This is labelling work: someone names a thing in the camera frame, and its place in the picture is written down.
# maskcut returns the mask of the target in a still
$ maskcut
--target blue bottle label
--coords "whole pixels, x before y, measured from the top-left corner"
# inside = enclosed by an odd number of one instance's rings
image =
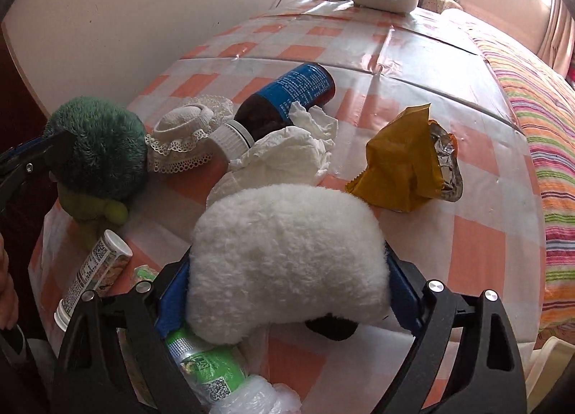
[[[282,119],[288,121],[291,103],[299,101],[307,110],[330,86],[330,80],[322,68],[303,64],[269,83],[257,94],[272,103]]]

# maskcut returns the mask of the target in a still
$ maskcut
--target brown bottle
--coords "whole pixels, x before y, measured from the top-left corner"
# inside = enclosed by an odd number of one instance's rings
[[[319,64],[306,63],[250,95],[234,120],[218,127],[210,139],[231,161],[242,156],[256,140],[292,125],[289,110],[298,101],[306,110],[323,106],[335,95],[332,76]]]

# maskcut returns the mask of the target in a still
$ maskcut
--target bed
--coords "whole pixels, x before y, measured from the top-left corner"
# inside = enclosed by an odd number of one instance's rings
[[[543,202],[546,282],[541,344],[575,341],[575,93],[513,38],[459,11],[442,14],[467,31],[505,90],[523,130]]]
[[[332,162],[321,185],[343,190],[366,166],[365,145],[408,106],[431,103],[431,117],[455,134],[464,195],[409,214],[373,208],[397,255],[456,292],[493,289],[510,317],[524,363],[538,334],[545,237],[530,147],[510,101],[470,36],[445,17],[416,9],[400,17],[350,0],[300,0],[213,37],[183,55],[128,106],[151,127],[186,97],[216,94],[239,105],[267,82],[313,60],[326,66],[336,94],[324,109],[339,120]],[[177,261],[218,179],[209,163],[153,176],[120,231],[132,270]],[[53,314],[87,251],[58,203],[45,218],[29,268],[48,338],[62,331]],[[262,372],[301,396],[306,413],[369,413],[400,367],[412,337],[393,316],[328,341],[303,324],[273,325]],[[428,401],[439,399],[454,362],[453,332]]]

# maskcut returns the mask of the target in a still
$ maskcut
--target silver screw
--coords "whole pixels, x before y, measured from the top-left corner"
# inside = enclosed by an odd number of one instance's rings
[[[427,286],[434,293],[440,293],[441,291],[443,291],[443,283],[441,281],[437,281],[436,279],[430,281]]]
[[[95,293],[94,291],[92,291],[91,289],[89,289],[88,291],[84,291],[84,292],[82,293],[81,299],[82,299],[84,302],[89,302],[89,301],[91,301],[91,300],[94,298],[95,295],[96,295],[96,293]]]
[[[140,294],[147,293],[150,289],[152,289],[152,284],[149,281],[140,281],[136,285],[136,291]]]
[[[495,291],[492,291],[492,290],[488,289],[487,291],[485,291],[485,298],[486,298],[488,301],[495,302],[495,301],[497,300],[497,298],[498,298],[498,295],[497,295],[497,293],[496,293]]]

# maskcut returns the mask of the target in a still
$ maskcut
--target human hand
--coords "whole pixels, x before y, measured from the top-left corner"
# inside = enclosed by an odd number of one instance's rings
[[[4,250],[4,238],[0,234],[0,330],[12,329],[18,321],[18,296],[14,281],[8,273],[8,254]]]

